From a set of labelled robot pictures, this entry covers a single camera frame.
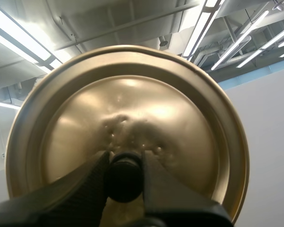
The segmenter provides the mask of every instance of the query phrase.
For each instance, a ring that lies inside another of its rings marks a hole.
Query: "duct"
[[[202,58],[202,60],[201,60],[200,63],[198,64],[198,67],[201,67],[201,66],[204,64],[204,62],[206,61],[206,59],[207,59],[209,56],[212,56],[212,55],[214,55],[214,54],[216,54],[216,52],[212,52],[212,53],[208,53],[208,54],[204,55],[204,57]]]
[[[240,51],[249,41],[251,40],[251,37],[248,35],[243,39],[243,41],[238,45],[238,47],[225,59],[225,61],[229,60],[232,58],[238,51]],[[215,46],[213,48],[201,51],[198,56],[196,57],[194,64],[197,65],[198,67],[201,67],[205,60],[212,55],[212,53],[217,53],[221,52],[225,46],[229,46],[232,44],[232,41],[224,42],[219,46]]]
[[[263,11],[263,9],[267,6],[269,2],[262,3],[257,10],[250,16],[250,19],[245,21],[245,23],[239,28],[238,31],[235,32],[236,36],[245,32],[245,30],[250,26],[251,22],[257,18],[257,16]]]
[[[194,64],[195,64],[195,65],[198,65],[199,62],[202,60],[202,58],[203,58],[205,55],[208,55],[208,54],[211,54],[211,53],[219,52],[220,50],[222,50],[222,48],[223,48],[223,45],[218,45],[218,46],[209,48],[209,49],[207,49],[207,50],[201,51],[201,52],[198,54],[198,56],[195,58]]]

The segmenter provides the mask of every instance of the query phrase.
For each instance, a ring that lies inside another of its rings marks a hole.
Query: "ceiling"
[[[69,59],[99,47],[136,44],[174,54],[183,53],[194,24],[183,29],[188,10],[201,0],[0,0],[0,7],[23,26],[34,38],[48,48],[59,60]],[[227,17],[234,32],[248,21],[258,8],[269,10],[268,16],[254,30],[249,42],[234,57],[241,58],[255,51],[284,29],[284,10],[272,11],[274,3],[266,0],[226,0],[219,14],[194,54],[204,50],[212,54],[202,58],[198,66],[217,82],[278,62],[284,47],[273,45],[268,50],[237,69],[239,61],[222,64],[211,71],[219,56],[232,44],[223,17]],[[168,40],[160,47],[159,36]],[[21,82],[28,91],[34,80],[45,73],[0,44],[0,88]]]

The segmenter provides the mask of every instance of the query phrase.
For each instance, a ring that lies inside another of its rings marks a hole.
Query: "metallic surface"
[[[7,148],[9,194],[66,175],[99,150],[152,150],[189,188],[221,203],[233,222],[244,201],[248,147],[221,88],[186,60],[137,46],[83,54],[34,89]],[[108,201],[102,226],[143,215],[142,198]]]

